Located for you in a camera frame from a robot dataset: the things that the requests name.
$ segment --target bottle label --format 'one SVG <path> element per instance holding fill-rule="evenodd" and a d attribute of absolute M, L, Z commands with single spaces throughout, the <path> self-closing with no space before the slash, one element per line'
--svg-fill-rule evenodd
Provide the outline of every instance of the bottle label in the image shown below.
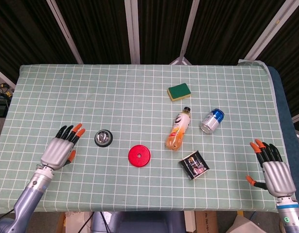
<path fill-rule="evenodd" d="M 172 132 L 169 136 L 176 136 L 176 134 L 182 134 L 184 135 L 186 129 L 188 128 L 188 125 L 190 123 L 190 117 L 189 115 L 185 113 L 180 113 L 176 116 Z"/>

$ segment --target plastic bottle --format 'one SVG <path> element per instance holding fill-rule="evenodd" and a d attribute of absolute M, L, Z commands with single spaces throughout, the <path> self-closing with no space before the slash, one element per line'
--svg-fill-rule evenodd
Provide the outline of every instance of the plastic bottle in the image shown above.
<path fill-rule="evenodd" d="M 165 142 L 165 146 L 170 150 L 178 150 L 182 145 L 184 133 L 190 123 L 190 108 L 185 107 L 183 112 L 175 118 L 172 131 Z"/>

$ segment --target metal tin lid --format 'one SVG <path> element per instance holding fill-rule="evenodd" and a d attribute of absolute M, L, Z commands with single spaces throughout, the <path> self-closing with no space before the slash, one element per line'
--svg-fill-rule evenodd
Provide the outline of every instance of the metal tin lid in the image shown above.
<path fill-rule="evenodd" d="M 150 160 L 150 150 L 146 146 L 136 145 L 130 149 L 128 159 L 133 166 L 145 166 Z"/>
<path fill-rule="evenodd" d="M 100 130 L 94 137 L 95 144 L 99 147 L 107 147 L 113 139 L 112 133 L 108 130 Z"/>

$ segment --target orange fingertip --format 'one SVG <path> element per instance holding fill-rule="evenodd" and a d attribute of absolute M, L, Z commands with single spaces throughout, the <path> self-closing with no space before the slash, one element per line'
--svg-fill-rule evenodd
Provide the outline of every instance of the orange fingertip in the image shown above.
<path fill-rule="evenodd" d="M 75 128 L 72 129 L 73 132 L 77 132 L 81 128 L 82 124 L 79 123 Z"/>
<path fill-rule="evenodd" d="M 250 177 L 249 175 L 246 176 L 246 180 L 250 183 L 250 185 L 254 186 L 254 184 L 256 183 L 255 180 L 253 180 L 252 177 Z"/>
<path fill-rule="evenodd" d="M 255 143 L 250 142 L 250 145 L 253 148 L 255 153 L 261 153 L 262 152 L 261 149 L 259 149 L 258 146 Z"/>
<path fill-rule="evenodd" d="M 81 129 L 81 130 L 76 134 L 76 136 L 81 137 L 81 136 L 84 134 L 85 131 L 86 131 L 85 129 Z"/>
<path fill-rule="evenodd" d="M 70 153 L 70 156 L 68 157 L 67 160 L 69 160 L 70 162 L 72 162 L 73 159 L 75 158 L 75 156 L 76 156 L 76 151 L 73 150 L 73 151 Z"/>
<path fill-rule="evenodd" d="M 256 144 L 258 145 L 259 148 L 266 148 L 266 146 L 258 139 L 255 139 Z"/>

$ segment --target blue cloth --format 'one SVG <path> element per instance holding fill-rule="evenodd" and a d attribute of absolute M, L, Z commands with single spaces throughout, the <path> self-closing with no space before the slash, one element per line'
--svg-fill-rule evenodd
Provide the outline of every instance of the blue cloth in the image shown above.
<path fill-rule="evenodd" d="M 285 149 L 289 160 L 292 178 L 296 186 L 296 199 L 299 201 L 299 141 L 296 137 L 289 107 L 287 105 L 284 89 L 279 73 L 273 67 L 268 67 L 272 82 L 275 87 L 275 95 L 279 112 Z"/>

